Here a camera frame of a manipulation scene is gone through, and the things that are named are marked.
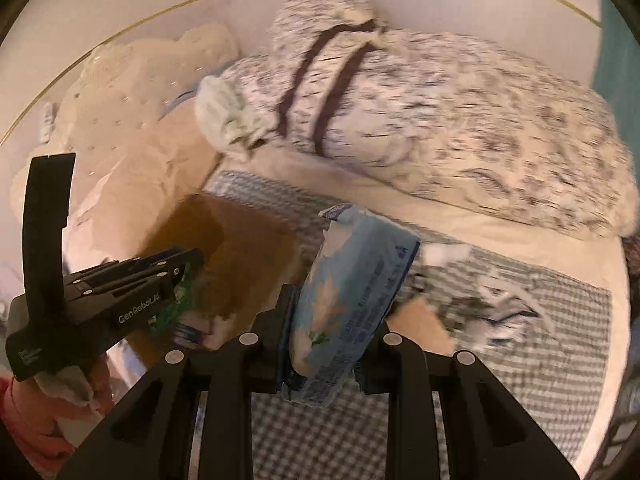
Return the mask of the left hand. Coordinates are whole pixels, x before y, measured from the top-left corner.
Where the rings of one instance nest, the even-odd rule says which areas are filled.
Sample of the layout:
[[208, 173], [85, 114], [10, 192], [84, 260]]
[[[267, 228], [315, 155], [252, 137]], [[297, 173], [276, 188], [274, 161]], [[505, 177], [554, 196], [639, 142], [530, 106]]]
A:
[[88, 375], [94, 405], [78, 406], [44, 394], [33, 379], [18, 382], [1, 367], [1, 420], [18, 448], [43, 479], [53, 479], [75, 447], [63, 436], [59, 419], [90, 422], [114, 406], [104, 354]]

